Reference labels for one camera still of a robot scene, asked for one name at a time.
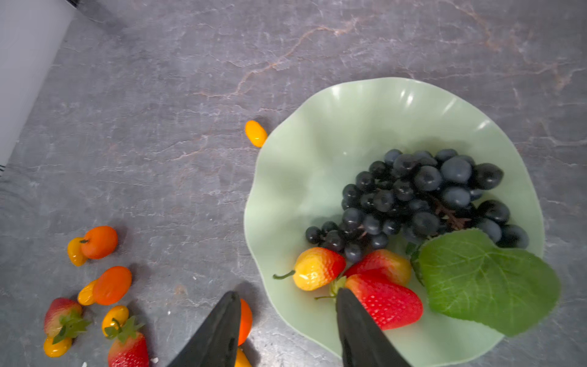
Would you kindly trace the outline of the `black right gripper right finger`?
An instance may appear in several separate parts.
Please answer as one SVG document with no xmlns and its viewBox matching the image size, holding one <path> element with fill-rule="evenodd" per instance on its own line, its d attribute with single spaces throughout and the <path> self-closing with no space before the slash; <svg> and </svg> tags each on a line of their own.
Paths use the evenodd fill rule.
<svg viewBox="0 0 587 367">
<path fill-rule="evenodd" d="M 336 319 L 344 366 L 410 366 L 347 288 L 336 295 Z"/>
</svg>

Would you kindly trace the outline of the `dark fake grape bunch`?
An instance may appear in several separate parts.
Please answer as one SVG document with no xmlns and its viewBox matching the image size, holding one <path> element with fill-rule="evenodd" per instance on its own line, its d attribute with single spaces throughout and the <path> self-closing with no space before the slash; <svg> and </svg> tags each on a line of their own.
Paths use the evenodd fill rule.
<svg viewBox="0 0 587 367">
<path fill-rule="evenodd" d="M 453 149 L 392 149 L 343 188 L 339 222 L 311 226 L 305 239 L 309 249 L 345 258 L 334 281 L 368 253 L 387 249 L 411 263 L 406 287 L 421 299 L 423 312 L 516 336 L 556 307 L 560 283 L 528 251 L 530 237 L 512 223 L 509 207 L 483 199 L 503 179 L 499 166 L 477 164 Z"/>
</svg>

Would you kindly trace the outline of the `red yellow strawberry front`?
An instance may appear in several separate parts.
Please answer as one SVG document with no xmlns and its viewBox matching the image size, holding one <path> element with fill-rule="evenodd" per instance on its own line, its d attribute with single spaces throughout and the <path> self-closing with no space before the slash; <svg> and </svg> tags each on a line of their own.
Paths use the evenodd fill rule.
<svg viewBox="0 0 587 367">
<path fill-rule="evenodd" d="M 285 275 L 273 275 L 275 280 L 293 278 L 302 291 L 314 291 L 336 280 L 345 270 L 346 260 L 338 252 L 315 247 L 302 252 L 293 270 Z"/>
</svg>

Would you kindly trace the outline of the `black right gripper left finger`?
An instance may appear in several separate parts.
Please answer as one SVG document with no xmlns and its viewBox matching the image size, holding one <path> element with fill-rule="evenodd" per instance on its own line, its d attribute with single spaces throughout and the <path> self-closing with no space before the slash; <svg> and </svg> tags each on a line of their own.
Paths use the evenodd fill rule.
<svg viewBox="0 0 587 367">
<path fill-rule="evenodd" d="M 233 367 L 237 356 L 240 320 L 240 297 L 237 292 L 228 291 L 169 366 Z"/>
</svg>

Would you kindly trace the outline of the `green wavy fruit bowl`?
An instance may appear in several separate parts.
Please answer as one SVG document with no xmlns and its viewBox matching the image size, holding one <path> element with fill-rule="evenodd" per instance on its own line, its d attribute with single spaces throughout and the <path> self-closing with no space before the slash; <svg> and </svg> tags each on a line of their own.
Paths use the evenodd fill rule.
<svg viewBox="0 0 587 367">
<path fill-rule="evenodd" d="M 339 219 L 342 189 L 392 148 L 451 147 L 505 172 L 490 196 L 504 201 L 544 253 L 544 222 L 530 175 L 506 134 L 474 105 L 434 85 L 379 78 L 342 83 L 311 96 L 275 128 L 259 151 L 246 204 L 246 242 L 266 293 L 294 330 L 336 356 L 342 353 L 336 307 L 327 288 L 298 289 L 289 272 L 307 249 L 309 226 Z"/>
</svg>

